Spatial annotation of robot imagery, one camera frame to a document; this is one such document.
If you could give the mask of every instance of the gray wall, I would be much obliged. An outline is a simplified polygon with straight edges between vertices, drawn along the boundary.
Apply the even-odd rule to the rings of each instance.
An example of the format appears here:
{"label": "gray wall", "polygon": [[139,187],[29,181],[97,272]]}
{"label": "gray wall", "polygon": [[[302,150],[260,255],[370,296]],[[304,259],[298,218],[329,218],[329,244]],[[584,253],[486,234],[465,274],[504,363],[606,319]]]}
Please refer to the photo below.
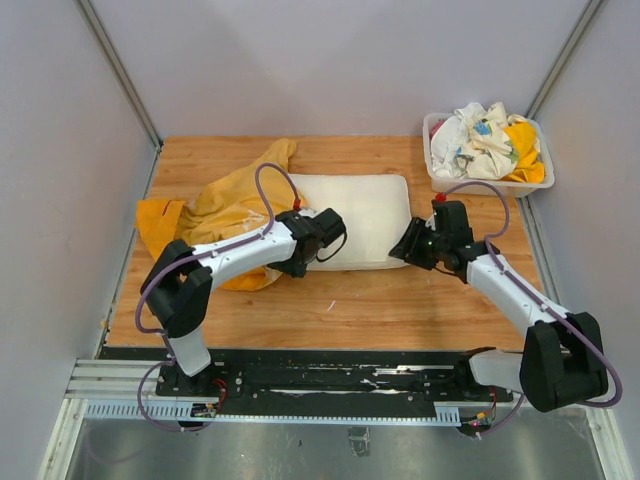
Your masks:
{"label": "gray wall", "polygon": [[153,151],[71,0],[0,3],[0,464],[34,478]]}
{"label": "gray wall", "polygon": [[163,135],[419,134],[524,113],[585,0],[94,0]]}
{"label": "gray wall", "polygon": [[556,186],[536,194],[560,295],[600,321],[625,386],[618,424],[640,473],[640,3],[607,4],[538,120]]}

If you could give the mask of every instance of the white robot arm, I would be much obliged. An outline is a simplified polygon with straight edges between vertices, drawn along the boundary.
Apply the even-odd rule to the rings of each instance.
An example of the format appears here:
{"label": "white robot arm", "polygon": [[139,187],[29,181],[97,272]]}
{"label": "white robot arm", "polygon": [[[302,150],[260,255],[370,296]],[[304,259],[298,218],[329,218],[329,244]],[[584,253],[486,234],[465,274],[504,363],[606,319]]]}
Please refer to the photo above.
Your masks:
{"label": "white robot arm", "polygon": [[523,392],[543,412],[605,394],[608,379],[598,322],[552,302],[515,272],[497,248],[474,241],[462,202],[434,200],[432,205],[433,221],[413,218],[389,254],[427,270],[441,262],[485,294],[525,337],[522,353],[493,348],[468,352],[459,378]]}
{"label": "white robot arm", "polygon": [[176,240],[167,245],[142,291],[159,272],[183,259],[194,258],[194,261],[171,269],[146,299],[149,309],[163,326],[168,348],[180,369],[192,377],[211,363],[200,324],[213,290],[263,265],[302,277],[320,249],[345,235],[344,222],[332,209],[318,214],[304,209],[283,212],[275,217],[270,228],[261,227],[228,240],[194,247]]}

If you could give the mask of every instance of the yellow cloth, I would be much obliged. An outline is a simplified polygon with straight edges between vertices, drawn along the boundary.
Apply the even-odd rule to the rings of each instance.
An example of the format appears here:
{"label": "yellow cloth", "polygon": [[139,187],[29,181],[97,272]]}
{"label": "yellow cloth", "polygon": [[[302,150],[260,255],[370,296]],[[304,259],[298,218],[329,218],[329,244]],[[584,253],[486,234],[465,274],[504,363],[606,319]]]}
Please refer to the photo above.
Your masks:
{"label": "yellow cloth", "polygon": [[519,160],[516,168],[502,180],[522,183],[541,183],[544,180],[544,164],[538,160],[536,130],[528,122],[521,122],[506,127],[505,133],[518,151]]}
{"label": "yellow cloth", "polygon": [[[188,245],[213,243],[266,224],[269,216],[256,189],[256,169],[271,162],[288,170],[289,157],[295,151],[294,141],[280,139],[251,165],[207,185],[189,204],[172,199],[138,202],[136,227],[151,256],[157,259],[172,240],[182,239]],[[291,210],[294,195],[280,172],[273,168],[263,169],[260,184],[276,214]],[[260,267],[229,280],[222,287],[228,290],[259,290],[279,276],[279,272]]]}

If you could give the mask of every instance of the crumpled cloth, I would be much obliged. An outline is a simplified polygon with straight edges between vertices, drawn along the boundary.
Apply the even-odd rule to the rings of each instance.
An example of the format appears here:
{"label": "crumpled cloth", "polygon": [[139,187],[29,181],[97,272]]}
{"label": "crumpled cloth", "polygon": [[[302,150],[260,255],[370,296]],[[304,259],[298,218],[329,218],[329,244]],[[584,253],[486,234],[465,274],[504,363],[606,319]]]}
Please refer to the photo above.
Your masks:
{"label": "crumpled cloth", "polygon": [[[153,198],[138,202],[136,228],[145,247],[154,258],[171,241],[182,239],[188,245],[213,243],[254,230],[269,220],[255,185],[255,171],[263,163],[276,163],[289,169],[289,158],[296,151],[289,139],[274,142],[251,165],[239,168],[205,187],[189,203],[180,199]],[[280,172],[266,168],[260,172],[260,184],[273,211],[291,210],[294,195]],[[222,285],[227,290],[259,290],[273,283],[280,272],[259,267]]]}
{"label": "crumpled cloth", "polygon": [[[526,127],[508,130],[517,125],[527,125],[530,130]],[[511,135],[518,139],[522,137],[522,142],[515,145]],[[493,104],[488,111],[479,103],[454,110],[454,115],[442,124],[431,140],[433,170],[443,178],[499,180],[509,176],[512,181],[539,178],[539,183],[544,179],[544,165],[537,155],[539,151],[535,129],[520,115],[507,117],[501,102]],[[518,167],[523,171],[510,177]]]}

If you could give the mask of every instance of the wooden board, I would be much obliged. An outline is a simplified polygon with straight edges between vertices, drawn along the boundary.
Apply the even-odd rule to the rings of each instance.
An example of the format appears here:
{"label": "wooden board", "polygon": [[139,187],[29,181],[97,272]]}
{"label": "wooden board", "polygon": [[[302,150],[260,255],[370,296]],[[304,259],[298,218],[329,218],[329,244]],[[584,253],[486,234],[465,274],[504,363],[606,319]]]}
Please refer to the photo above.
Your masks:
{"label": "wooden board", "polygon": [[[207,183],[260,156],[274,138],[171,137],[150,197],[195,198]],[[300,137],[292,173],[397,173],[407,179],[413,215],[431,214],[430,188],[419,137]],[[498,231],[504,211],[497,198],[460,195],[477,238]],[[495,244],[538,285],[531,251],[514,200],[511,228]],[[137,241],[108,345],[161,345],[140,334],[134,310],[152,259]],[[145,309],[143,323],[157,325]],[[359,272],[310,272],[281,277],[259,292],[211,295],[203,324],[216,347],[466,350],[493,345],[522,348],[511,323],[480,293],[458,279],[416,267]]]}

